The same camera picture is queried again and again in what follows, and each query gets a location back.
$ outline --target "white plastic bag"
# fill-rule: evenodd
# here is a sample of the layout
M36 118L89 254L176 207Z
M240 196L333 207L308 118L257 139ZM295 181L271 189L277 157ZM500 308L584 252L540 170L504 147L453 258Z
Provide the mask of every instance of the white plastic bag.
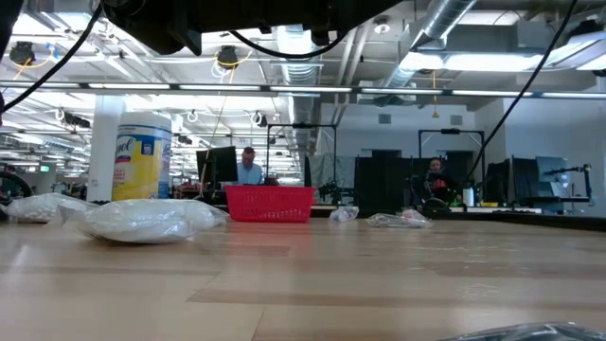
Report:
M47 193L15 199L8 206L0 206L0 209L11 217L48 223L57 213L59 206L69 207L76 211L85 211L97 207L95 204L67 195Z
M177 242L224 224L227 214L196 200L135 199L86 212L61 207L63 226L119 242Z
M360 212L360 209L356 206L339 207L330 213L329 220L338 223L349 222L356 219L358 212Z
M431 222L414 209L407 209L401 215L378 213L366 219L366 222L375 227L431 227Z

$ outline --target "pillar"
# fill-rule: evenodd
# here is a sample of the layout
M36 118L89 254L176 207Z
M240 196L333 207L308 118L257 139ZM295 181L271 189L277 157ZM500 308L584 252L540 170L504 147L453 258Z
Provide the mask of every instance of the pillar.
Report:
M100 96L95 102L87 201L111 201L117 125L126 111L124 96Z
M52 192L52 186L57 182L57 164L41 162L38 168L36 194Z

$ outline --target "blue shirt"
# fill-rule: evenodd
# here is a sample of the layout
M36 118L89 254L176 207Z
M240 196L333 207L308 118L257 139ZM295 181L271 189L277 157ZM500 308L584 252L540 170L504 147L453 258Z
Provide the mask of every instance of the blue shirt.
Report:
M239 162L238 166L238 182L235 185L260 185L263 183L263 170L261 166L253 164L250 169L244 167Z

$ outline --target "ventilation pipe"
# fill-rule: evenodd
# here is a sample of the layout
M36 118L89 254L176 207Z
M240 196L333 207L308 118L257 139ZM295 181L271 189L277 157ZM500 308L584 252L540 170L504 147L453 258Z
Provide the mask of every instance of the ventilation pipe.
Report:
M278 27L276 31L277 48L281 52L302 54L312 52L316 45L312 43L309 30L301 25ZM318 82L317 66L296 62L282 66L284 82L288 85L316 85ZM292 96L289 101L289 116L292 123L316 123L319 120L320 101L315 97ZM311 145L310 135L315 130L293 131L294 143L300 151L307 151Z
M423 26L416 38L411 41L408 50L414 50L423 46L436 50L443 49L446 45L446 36L463 18L477 0L433 0L427 10ZM391 75L385 79L381 87L402 88L408 84L418 70L407 67L406 61L402 60L396 66ZM384 107L388 104L403 104L403 100L397 96L383 96L374 99L374 104Z

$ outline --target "table surface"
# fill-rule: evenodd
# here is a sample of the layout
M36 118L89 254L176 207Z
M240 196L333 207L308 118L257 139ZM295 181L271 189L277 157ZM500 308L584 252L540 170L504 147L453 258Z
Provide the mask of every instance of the table surface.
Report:
M606 234L230 223L131 245L0 225L0 330L20 340L436 340L525 322L606 330Z

